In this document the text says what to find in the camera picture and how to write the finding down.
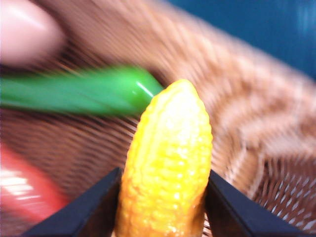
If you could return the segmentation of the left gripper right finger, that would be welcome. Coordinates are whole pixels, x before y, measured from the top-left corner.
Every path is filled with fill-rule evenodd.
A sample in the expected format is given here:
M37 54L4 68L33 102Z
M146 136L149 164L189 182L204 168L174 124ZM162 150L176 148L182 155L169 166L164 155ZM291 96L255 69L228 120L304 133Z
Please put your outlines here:
M299 237L300 230L211 171L205 201L214 237Z

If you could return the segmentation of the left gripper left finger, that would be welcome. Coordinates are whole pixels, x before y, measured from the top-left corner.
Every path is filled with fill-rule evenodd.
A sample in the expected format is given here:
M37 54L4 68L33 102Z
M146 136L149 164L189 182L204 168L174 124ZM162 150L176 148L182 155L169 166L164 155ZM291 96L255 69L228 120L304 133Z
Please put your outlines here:
M115 168L25 237L110 237L114 230L121 169Z

